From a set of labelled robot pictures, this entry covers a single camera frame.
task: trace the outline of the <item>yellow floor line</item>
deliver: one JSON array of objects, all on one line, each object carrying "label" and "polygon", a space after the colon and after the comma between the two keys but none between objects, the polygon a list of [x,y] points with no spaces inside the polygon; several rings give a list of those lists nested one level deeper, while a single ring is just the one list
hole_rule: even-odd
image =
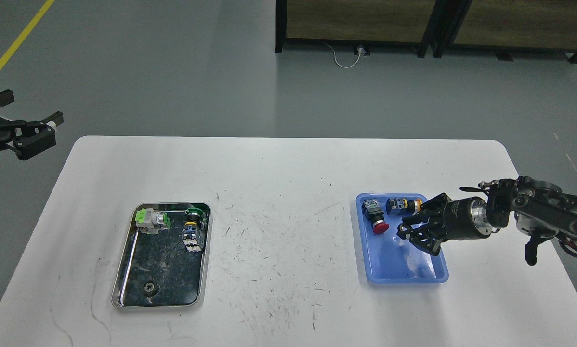
[{"label": "yellow floor line", "polygon": [[40,22],[40,19],[42,18],[42,16],[44,16],[44,14],[47,12],[49,7],[51,7],[51,5],[53,5],[53,2],[55,2],[55,0],[47,0],[47,2],[45,2],[44,5],[42,5],[42,7],[38,11],[38,13],[36,13],[34,18],[31,19],[31,22],[29,22],[29,24],[25,27],[25,29],[23,29],[23,31],[19,34],[17,39],[8,48],[6,53],[4,53],[4,55],[2,55],[2,58],[0,58],[0,71],[2,70],[4,65],[6,65],[8,60],[13,56],[13,54],[17,51],[19,46],[21,46],[23,41],[25,41],[25,38],[27,38],[27,35],[29,35],[29,33],[31,33],[31,31],[34,29],[36,24],[38,24],[38,22]]}]

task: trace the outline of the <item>white cable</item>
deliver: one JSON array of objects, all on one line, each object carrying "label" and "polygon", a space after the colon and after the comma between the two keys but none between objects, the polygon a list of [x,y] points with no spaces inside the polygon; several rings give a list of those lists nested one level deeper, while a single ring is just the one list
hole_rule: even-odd
[{"label": "white cable", "polygon": [[351,66],[341,66],[338,63],[338,60],[335,59],[335,49],[333,49],[332,46],[329,46],[328,44],[326,44],[325,42],[323,42],[323,44],[329,48],[331,48],[332,52],[333,52],[333,61],[335,61],[335,65],[340,66],[341,68],[352,68],[353,66],[355,66],[355,64],[357,64],[357,62],[359,61],[359,58],[361,57],[361,50],[357,49],[357,60],[353,63],[353,65]]}]

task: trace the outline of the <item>white table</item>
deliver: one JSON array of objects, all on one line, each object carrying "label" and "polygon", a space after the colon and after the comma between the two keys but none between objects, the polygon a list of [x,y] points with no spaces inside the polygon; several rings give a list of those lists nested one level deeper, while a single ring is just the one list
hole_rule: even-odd
[{"label": "white table", "polygon": [[[366,280],[357,194],[459,199],[516,177],[495,141],[88,136],[0,303],[0,346],[577,347],[577,294],[552,244],[530,267],[515,227],[443,244],[441,285]],[[133,209],[188,201],[213,211],[203,300],[114,308]]]}]

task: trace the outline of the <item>black metal frame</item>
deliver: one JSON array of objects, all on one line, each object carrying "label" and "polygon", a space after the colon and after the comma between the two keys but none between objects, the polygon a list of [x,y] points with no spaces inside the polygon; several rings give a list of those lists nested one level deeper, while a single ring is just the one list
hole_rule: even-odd
[{"label": "black metal frame", "polygon": [[417,57],[425,57],[431,41],[431,36],[436,30],[438,24],[438,17],[441,13],[441,7],[446,3],[446,0],[436,0],[430,19],[425,27],[423,37],[420,42],[396,42],[396,41],[368,41],[368,40],[326,40],[314,38],[287,38],[287,0],[275,0],[275,52],[282,53],[282,47],[286,42],[301,42],[301,43],[336,43],[356,47],[363,45],[376,46],[408,46],[414,47],[417,50]]},{"label": "black metal frame", "polygon": [[526,52],[526,53],[573,53],[568,58],[571,64],[577,64],[577,50],[559,48],[486,46],[478,44],[454,44],[456,36],[462,27],[466,13],[471,7],[472,0],[449,0],[441,14],[439,24],[432,35],[430,44],[434,58],[440,58],[447,49],[474,49],[493,51],[494,53]]}]

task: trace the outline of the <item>power outlet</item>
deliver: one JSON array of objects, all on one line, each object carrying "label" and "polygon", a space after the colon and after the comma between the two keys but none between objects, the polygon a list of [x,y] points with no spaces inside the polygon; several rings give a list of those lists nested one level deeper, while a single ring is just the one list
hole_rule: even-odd
[{"label": "power outlet", "polygon": [[370,47],[366,47],[363,44],[360,44],[359,46],[356,46],[355,48],[353,48],[353,53],[355,55],[370,55]]}]

